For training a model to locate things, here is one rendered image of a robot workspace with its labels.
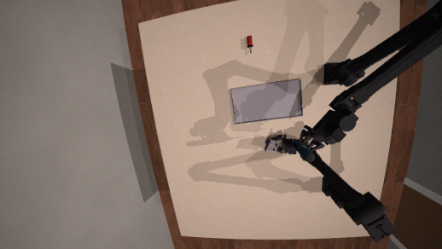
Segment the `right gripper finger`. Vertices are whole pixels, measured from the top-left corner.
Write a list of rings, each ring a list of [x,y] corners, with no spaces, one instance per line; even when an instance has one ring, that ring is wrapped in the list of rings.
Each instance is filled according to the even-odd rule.
[[[304,139],[304,140],[303,140]],[[303,146],[306,142],[308,142],[309,140],[311,140],[312,139],[312,137],[310,136],[310,135],[308,135],[306,132],[304,132],[304,131],[301,131],[301,134],[300,134],[300,140],[299,140],[299,142],[298,142],[298,144],[297,144],[297,147],[296,148],[300,148],[301,146]],[[303,141],[302,141],[303,140]]]
[[[316,146],[314,148],[311,148],[315,144],[316,144]],[[315,151],[315,150],[323,148],[323,145],[313,139],[307,148],[310,149],[311,151]]]

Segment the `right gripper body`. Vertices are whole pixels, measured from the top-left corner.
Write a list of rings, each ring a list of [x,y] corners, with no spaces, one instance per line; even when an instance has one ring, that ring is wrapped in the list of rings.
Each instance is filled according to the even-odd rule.
[[[304,128],[308,129],[309,131],[307,131],[308,133],[306,132],[306,130],[303,130],[303,131],[306,132],[308,135],[312,136],[312,138],[314,140],[318,141],[320,144],[322,144],[322,142],[324,142],[326,145],[328,145],[326,140],[321,135],[319,135],[315,130],[313,130],[311,127],[309,127],[308,125],[305,125]],[[322,145],[325,146],[324,144],[322,144]]]

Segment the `red hand screwdriver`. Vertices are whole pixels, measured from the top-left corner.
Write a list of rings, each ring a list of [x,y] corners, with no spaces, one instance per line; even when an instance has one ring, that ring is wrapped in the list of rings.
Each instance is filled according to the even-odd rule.
[[[251,49],[252,45],[252,36],[247,36],[247,47]]]

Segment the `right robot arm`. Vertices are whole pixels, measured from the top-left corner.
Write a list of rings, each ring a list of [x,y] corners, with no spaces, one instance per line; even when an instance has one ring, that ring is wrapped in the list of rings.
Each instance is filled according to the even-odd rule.
[[[312,129],[331,145],[340,142],[346,136],[343,131],[351,131],[356,126],[358,117],[352,113],[355,113],[376,91],[441,45],[442,0],[408,26],[358,58],[325,64],[324,84],[352,86],[330,102],[329,106],[334,111],[328,110]],[[401,50],[396,55],[355,84],[364,77],[368,67],[399,49]]]

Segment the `grey metal bracket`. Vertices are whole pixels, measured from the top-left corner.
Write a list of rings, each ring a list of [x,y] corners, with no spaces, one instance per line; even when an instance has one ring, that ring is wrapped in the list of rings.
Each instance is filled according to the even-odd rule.
[[[276,146],[276,144],[277,144],[277,146]],[[265,146],[265,151],[267,152],[267,150],[269,150],[269,151],[275,153],[279,144],[280,144],[280,142],[276,142],[274,140],[269,139],[269,141],[267,142],[267,144]],[[273,149],[275,149],[275,151],[273,151]]]

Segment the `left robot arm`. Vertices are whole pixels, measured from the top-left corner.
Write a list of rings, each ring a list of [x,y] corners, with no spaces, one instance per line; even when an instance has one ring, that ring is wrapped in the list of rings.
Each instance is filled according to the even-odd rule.
[[[360,194],[333,171],[317,151],[312,152],[315,159],[308,163],[327,179],[325,195],[332,197],[336,205],[340,206],[340,209],[343,208],[356,225],[362,224],[375,242],[396,233],[396,229],[384,213],[386,207],[374,195],[370,192]]]

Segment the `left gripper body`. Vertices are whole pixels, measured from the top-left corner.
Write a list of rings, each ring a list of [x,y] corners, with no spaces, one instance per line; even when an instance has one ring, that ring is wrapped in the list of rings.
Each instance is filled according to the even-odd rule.
[[[284,137],[283,137],[283,140],[282,140],[282,153],[283,153],[283,150],[284,150],[284,153],[285,153],[285,146],[287,145],[287,138],[286,138],[286,135],[284,135]]]

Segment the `blue electric screwdriver barrel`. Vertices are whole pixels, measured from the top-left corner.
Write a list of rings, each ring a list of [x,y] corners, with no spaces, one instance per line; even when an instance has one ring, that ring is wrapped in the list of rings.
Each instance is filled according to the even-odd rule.
[[[315,154],[309,150],[305,145],[300,148],[296,148],[296,145],[299,140],[292,140],[293,147],[297,150],[297,152],[302,156],[302,158],[307,162],[312,162],[315,159]]]

